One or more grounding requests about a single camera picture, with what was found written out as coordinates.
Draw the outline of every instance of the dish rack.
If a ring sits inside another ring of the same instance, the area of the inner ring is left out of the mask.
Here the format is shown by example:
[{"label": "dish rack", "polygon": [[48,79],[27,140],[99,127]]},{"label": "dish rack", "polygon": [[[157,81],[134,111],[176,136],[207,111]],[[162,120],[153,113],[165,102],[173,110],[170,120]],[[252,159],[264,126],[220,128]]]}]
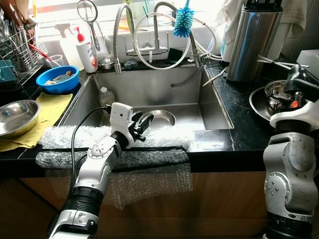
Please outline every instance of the dish rack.
[{"label": "dish rack", "polygon": [[0,81],[0,91],[18,90],[43,66],[42,55],[30,48],[29,44],[48,53],[44,43],[36,41],[35,34],[32,36],[23,27],[18,27],[11,36],[0,36],[0,60],[10,60],[14,66],[12,68],[7,61],[3,61],[12,77],[8,81]]}]

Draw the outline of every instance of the bubble wrap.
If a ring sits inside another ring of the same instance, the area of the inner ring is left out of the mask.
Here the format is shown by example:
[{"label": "bubble wrap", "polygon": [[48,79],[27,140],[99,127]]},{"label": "bubble wrap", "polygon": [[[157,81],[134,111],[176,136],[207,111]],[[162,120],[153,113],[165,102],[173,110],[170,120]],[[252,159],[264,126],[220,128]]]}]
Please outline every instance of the bubble wrap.
[{"label": "bubble wrap", "polygon": [[[39,143],[44,149],[70,148],[71,138],[75,126],[48,127]],[[111,134],[110,126],[91,127],[81,126],[75,135],[75,148],[91,147],[103,137]],[[189,148],[194,142],[190,129],[178,126],[167,126],[159,129],[147,129],[143,136],[145,142],[136,141],[133,147],[167,147],[183,146]]]},{"label": "bubble wrap", "polygon": [[[59,198],[66,198],[70,183],[70,170],[47,170],[52,187]],[[126,205],[155,196],[176,194],[192,190],[190,164],[112,173],[103,204],[122,210]]]},{"label": "bubble wrap", "polygon": [[[86,151],[75,152],[75,161],[86,154]],[[68,169],[72,167],[70,152],[39,152],[35,161],[42,168]],[[188,157],[182,149],[172,149],[168,151],[124,151],[121,158],[119,158],[116,169],[186,161],[188,161]]]}]

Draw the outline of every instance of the window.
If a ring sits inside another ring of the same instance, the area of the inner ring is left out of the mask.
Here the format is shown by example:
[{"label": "window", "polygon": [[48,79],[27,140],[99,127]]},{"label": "window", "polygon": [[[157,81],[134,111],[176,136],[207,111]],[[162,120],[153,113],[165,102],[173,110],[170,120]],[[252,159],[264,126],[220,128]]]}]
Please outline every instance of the window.
[{"label": "window", "polygon": [[[84,34],[88,34],[87,24],[79,17],[76,6],[78,0],[37,0],[37,20],[39,24],[39,36],[42,40],[58,40],[60,39],[59,31],[54,28],[56,24],[70,23],[71,30],[79,26]],[[93,0],[98,7],[98,22],[105,35],[113,34],[114,20],[119,6],[123,0]],[[159,0],[131,0],[130,6],[132,8],[134,21],[137,22],[145,13],[143,6],[147,4],[149,12],[153,12],[155,4]],[[183,7],[185,0],[168,0],[176,7]],[[213,24],[215,16],[217,15],[224,0],[191,0],[189,7],[195,11],[195,17],[206,21],[208,24]],[[171,9],[166,6],[161,6],[159,12],[171,15]],[[33,15],[32,1],[29,5],[29,15]],[[158,18],[159,29],[172,29],[171,20],[166,17]],[[123,11],[120,25],[127,25],[126,11]],[[200,27],[198,23],[194,23],[194,27]],[[149,19],[142,24],[144,29],[153,30],[153,19]],[[96,33],[99,35],[99,30],[96,27]]]}]

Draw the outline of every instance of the yellow cloth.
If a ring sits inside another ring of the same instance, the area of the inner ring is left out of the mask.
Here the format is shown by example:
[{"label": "yellow cloth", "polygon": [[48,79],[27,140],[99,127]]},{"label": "yellow cloth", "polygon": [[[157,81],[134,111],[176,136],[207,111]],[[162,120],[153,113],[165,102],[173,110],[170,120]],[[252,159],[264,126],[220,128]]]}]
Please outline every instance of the yellow cloth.
[{"label": "yellow cloth", "polygon": [[47,95],[41,93],[36,101],[40,104],[38,121],[27,133],[14,139],[0,140],[0,152],[16,149],[18,147],[33,148],[38,143],[45,129],[53,126],[68,106],[72,94]]}]

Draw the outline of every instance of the stainless steel sink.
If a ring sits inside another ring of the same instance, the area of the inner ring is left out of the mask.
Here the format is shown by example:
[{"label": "stainless steel sink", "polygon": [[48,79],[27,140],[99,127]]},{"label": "stainless steel sink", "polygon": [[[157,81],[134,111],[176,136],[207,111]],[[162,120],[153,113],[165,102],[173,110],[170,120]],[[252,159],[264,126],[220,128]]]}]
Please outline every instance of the stainless steel sink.
[{"label": "stainless steel sink", "polygon": [[[134,111],[164,110],[175,117],[175,126],[193,131],[233,128],[223,102],[209,80],[207,68],[199,72],[192,65],[169,70],[129,71],[90,75],[82,86],[77,101],[63,125],[75,125],[92,109],[99,107],[99,88],[105,86],[120,103],[133,106]],[[96,113],[85,125],[109,125],[102,113]]]}]

